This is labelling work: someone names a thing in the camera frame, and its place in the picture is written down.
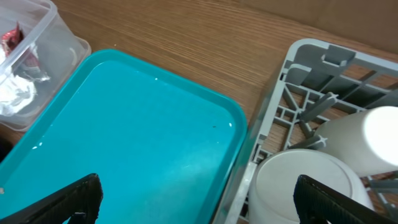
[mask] wood grain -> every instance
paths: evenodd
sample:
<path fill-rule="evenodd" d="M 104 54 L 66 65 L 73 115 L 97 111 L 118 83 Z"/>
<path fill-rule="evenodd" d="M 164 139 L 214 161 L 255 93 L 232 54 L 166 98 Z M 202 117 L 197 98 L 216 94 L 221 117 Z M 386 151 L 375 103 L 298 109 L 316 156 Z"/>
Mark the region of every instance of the wood grain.
<path fill-rule="evenodd" d="M 398 55 L 234 0 L 53 2 L 94 52 L 118 49 L 207 86 L 236 100 L 248 120 L 262 88 L 296 40 L 321 39 L 398 62 Z M 22 136 L 5 127 L 0 134 L 13 143 Z"/>

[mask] transparent bin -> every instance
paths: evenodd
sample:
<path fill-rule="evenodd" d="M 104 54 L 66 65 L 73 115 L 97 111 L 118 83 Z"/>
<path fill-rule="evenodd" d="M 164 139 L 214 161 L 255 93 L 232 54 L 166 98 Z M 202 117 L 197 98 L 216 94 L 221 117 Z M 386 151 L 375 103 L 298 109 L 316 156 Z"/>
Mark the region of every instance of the transparent bin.
<path fill-rule="evenodd" d="M 0 76 L 0 85 L 12 78 L 11 75 L 24 70 L 33 52 L 39 70 L 48 77 L 44 81 L 32 79 L 35 94 L 27 106 L 14 114 L 0 115 L 0 123 L 17 131 L 26 131 L 80 62 L 91 53 L 91 48 L 85 40 L 73 35 L 51 1 L 0 1 L 0 35 L 15 29 L 17 22 L 24 40 L 0 64 L 0 75 L 8 74 Z"/>

